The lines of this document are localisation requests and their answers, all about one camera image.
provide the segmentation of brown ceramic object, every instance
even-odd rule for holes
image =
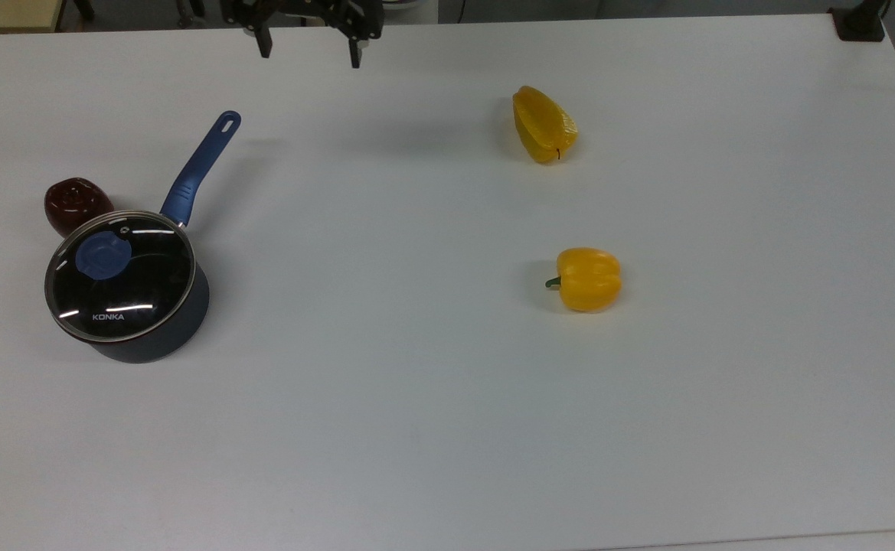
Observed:
[[[45,192],[45,217],[62,237],[111,210],[114,205],[107,194],[89,179],[64,179]]]

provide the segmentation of pot handle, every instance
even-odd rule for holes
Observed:
[[[195,202],[195,192],[209,168],[212,168],[223,153],[226,144],[240,128],[240,114],[236,111],[226,111],[219,115],[215,125],[209,129],[202,143],[195,149],[195,153],[185,163],[185,167],[178,173],[175,183],[171,185],[168,196],[161,206],[161,214],[170,217],[181,227],[188,226],[188,219],[192,216],[192,203]]]

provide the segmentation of pot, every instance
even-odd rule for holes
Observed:
[[[198,185],[238,126],[238,112],[219,116],[160,214],[115,210],[59,245],[45,272],[45,302],[63,331],[129,363],[167,356],[195,334],[209,308],[209,281],[183,229]]]

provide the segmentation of lid knob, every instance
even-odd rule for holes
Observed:
[[[113,231],[100,231],[87,237],[77,248],[77,269],[98,282],[111,279],[131,262],[131,243]]]

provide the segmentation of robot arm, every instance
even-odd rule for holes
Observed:
[[[277,11],[305,18],[321,18],[348,37],[352,66],[358,69],[362,48],[383,34],[383,0],[220,0],[223,19],[253,31],[260,55],[269,58],[273,46],[266,20]]]

